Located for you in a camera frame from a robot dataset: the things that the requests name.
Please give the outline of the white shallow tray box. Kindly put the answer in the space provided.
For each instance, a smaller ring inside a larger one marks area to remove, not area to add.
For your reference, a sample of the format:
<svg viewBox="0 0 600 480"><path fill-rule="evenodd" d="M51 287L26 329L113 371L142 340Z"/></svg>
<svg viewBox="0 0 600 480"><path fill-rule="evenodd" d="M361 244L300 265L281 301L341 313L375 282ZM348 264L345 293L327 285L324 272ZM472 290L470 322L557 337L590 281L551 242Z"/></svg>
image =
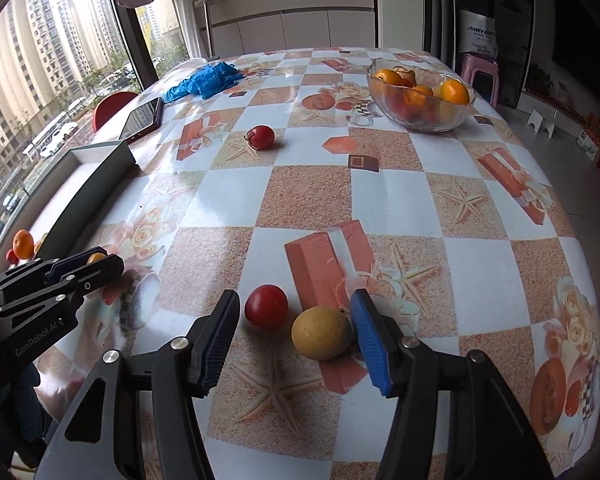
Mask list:
<svg viewBox="0 0 600 480"><path fill-rule="evenodd" d="M7 270L6 252L20 230L41 244L38 258L65 258L86 239L97 217L120 182L135 166L122 141L73 148L47 168L27 199L19 205L0 237L0 273Z"/></svg>

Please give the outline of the red cherry tomato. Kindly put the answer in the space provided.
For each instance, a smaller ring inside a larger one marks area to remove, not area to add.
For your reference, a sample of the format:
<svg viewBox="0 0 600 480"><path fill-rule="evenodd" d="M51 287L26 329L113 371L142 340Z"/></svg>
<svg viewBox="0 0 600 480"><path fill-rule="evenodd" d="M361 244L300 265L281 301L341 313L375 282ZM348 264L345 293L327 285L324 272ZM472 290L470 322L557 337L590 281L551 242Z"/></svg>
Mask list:
<svg viewBox="0 0 600 480"><path fill-rule="evenodd" d="M283 289L265 284L249 295L245 304L245 317L260 330L272 332L283 326L288 310L288 299Z"/></svg>
<svg viewBox="0 0 600 480"><path fill-rule="evenodd" d="M268 150L275 143L275 132L269 126L257 125L247 131L244 139L255 151Z"/></svg>
<svg viewBox="0 0 600 480"><path fill-rule="evenodd" d="M19 263L19 258L12 249L6 252L6 261L12 266L16 266Z"/></svg>

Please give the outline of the blue crumpled gloves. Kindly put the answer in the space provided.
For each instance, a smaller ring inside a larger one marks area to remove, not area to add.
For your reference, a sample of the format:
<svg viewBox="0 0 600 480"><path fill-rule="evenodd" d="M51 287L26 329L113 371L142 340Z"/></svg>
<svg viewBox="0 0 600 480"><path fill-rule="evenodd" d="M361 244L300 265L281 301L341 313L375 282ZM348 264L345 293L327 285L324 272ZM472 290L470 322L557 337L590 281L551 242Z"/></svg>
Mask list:
<svg viewBox="0 0 600 480"><path fill-rule="evenodd" d="M208 100L222 91L236 86L245 75L233 64L217 62L201 66L192 76L185 78L170 88L162 97L166 104L173 103L186 96L200 96Z"/></svg>

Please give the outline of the checkered patterned tablecloth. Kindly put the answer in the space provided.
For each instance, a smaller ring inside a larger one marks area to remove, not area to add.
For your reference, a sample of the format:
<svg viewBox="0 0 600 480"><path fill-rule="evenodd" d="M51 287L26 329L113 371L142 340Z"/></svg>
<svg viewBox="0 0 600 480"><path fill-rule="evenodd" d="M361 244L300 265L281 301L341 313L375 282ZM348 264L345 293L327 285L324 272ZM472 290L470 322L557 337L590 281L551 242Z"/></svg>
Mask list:
<svg viewBox="0 0 600 480"><path fill-rule="evenodd" d="M265 52L236 60L236 87L166 107L91 236L124 278L89 296L79 327L38 360L50 414L65 414L106 350L158 349L224 289L274 284L298 313L342 310L366 288L434 350L486 352L555 474L585 456L600 321L554 186L483 100L437 136L389 120L368 91L375 58L441 70L393 49ZM244 139L257 125L274 130L272 148Z"/></svg>

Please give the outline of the pink plastic stool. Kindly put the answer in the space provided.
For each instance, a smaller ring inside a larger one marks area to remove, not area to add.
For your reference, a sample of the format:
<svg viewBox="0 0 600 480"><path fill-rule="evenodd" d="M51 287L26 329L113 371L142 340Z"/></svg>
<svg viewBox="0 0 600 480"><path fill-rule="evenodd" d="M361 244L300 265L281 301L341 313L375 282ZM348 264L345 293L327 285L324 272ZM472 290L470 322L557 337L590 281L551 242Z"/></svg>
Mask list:
<svg viewBox="0 0 600 480"><path fill-rule="evenodd" d="M460 58L464 81L468 82L486 102L492 106L498 104L498 90L500 90L498 63L492 58L473 53L463 53Z"/></svg>

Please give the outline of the glass fruit bowl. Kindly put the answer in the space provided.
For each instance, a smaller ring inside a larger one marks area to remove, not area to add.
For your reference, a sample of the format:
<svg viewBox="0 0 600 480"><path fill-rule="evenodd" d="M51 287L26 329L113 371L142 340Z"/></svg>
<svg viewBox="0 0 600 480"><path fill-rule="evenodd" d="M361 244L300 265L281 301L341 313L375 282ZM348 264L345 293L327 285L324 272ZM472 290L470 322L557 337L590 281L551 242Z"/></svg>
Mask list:
<svg viewBox="0 0 600 480"><path fill-rule="evenodd" d="M374 73L382 68L399 73L405 79L404 86L392 86L376 79ZM449 78L465 85L470 94L468 105L454 105L440 99L442 82ZM476 99L475 91L448 70L401 64L386 58L375 58L368 66L367 85L375 105L389 119L408 130L424 133L444 133L458 127L471 112Z"/></svg>

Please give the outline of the large orange mandarin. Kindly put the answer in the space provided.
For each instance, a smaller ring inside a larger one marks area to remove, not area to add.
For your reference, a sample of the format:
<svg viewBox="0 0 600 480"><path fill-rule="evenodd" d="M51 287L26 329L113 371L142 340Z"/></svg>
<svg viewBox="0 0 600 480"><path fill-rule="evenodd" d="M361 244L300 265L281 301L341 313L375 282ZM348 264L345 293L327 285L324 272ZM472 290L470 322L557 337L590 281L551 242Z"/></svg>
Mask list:
<svg viewBox="0 0 600 480"><path fill-rule="evenodd" d="M12 238L12 251L19 260L30 260L34 256L35 242L27 230L19 230Z"/></svg>

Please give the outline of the red chair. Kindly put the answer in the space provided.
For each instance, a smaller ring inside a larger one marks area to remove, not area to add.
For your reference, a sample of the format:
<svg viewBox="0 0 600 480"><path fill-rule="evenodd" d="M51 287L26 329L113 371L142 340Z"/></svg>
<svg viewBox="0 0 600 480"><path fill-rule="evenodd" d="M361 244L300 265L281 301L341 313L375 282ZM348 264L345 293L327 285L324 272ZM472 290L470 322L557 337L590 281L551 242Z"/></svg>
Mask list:
<svg viewBox="0 0 600 480"><path fill-rule="evenodd" d="M137 96L137 92L118 91L103 98L95 107L92 115L93 131L96 132L102 128L111 117L114 117L119 110L122 110L126 104L129 104Z"/></svg>

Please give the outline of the white cabinet counter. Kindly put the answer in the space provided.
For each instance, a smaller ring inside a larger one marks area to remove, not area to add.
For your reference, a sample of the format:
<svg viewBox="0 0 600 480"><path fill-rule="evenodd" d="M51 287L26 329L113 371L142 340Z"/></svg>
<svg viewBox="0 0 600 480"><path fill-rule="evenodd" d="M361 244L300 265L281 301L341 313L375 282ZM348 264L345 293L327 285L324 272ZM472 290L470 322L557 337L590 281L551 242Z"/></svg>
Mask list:
<svg viewBox="0 0 600 480"><path fill-rule="evenodd" d="M374 48L377 0L198 0L205 44L220 58L302 48Z"/></svg>

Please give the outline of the brown kiwi fruit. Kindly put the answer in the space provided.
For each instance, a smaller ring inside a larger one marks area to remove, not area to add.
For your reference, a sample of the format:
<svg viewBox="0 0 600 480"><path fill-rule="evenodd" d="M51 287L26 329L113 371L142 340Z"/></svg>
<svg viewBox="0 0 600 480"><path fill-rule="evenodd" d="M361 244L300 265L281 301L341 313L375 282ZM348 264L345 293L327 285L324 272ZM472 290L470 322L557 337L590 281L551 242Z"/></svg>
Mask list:
<svg viewBox="0 0 600 480"><path fill-rule="evenodd" d="M351 323L338 310L313 307L303 311L291 326L294 348L306 358L328 361L340 356L353 338Z"/></svg>

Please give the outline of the smartphone with red case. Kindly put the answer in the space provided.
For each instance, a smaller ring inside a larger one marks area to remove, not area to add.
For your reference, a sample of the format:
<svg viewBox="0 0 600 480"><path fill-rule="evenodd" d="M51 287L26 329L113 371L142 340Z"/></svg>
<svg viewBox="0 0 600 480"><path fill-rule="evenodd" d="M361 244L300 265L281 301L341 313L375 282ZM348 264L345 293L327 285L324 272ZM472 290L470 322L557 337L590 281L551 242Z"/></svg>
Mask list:
<svg viewBox="0 0 600 480"><path fill-rule="evenodd" d="M134 108L122 127L119 140L133 143L157 130L162 123L164 102L163 99L152 99L141 106Z"/></svg>

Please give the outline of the orange in bowl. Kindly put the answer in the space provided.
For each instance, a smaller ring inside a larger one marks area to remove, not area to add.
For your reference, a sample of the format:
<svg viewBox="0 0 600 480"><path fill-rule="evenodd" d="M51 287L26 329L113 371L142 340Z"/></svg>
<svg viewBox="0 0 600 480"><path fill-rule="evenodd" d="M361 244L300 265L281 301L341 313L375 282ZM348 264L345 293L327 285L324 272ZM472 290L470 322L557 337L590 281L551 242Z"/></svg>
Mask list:
<svg viewBox="0 0 600 480"><path fill-rule="evenodd" d="M468 105L470 94L465 85L454 78L445 79L440 87L440 99L454 105Z"/></svg>
<svg viewBox="0 0 600 480"><path fill-rule="evenodd" d="M374 73L374 77L385 84L391 84L392 86L403 87L405 84L405 79L403 79L399 73L394 70L388 70L388 68L378 70Z"/></svg>

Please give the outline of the yellow cherry tomato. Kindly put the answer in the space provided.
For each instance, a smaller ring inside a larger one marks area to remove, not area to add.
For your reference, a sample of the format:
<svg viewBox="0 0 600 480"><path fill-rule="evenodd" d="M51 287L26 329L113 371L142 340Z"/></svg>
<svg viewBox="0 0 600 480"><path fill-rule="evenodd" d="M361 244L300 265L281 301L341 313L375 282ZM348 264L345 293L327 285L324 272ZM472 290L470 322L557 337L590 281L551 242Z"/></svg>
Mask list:
<svg viewBox="0 0 600 480"><path fill-rule="evenodd" d="M104 254L103 252L94 252L94 254L91 254L90 258L88 258L87 263L92 264L102 259L105 259L106 257L107 254Z"/></svg>

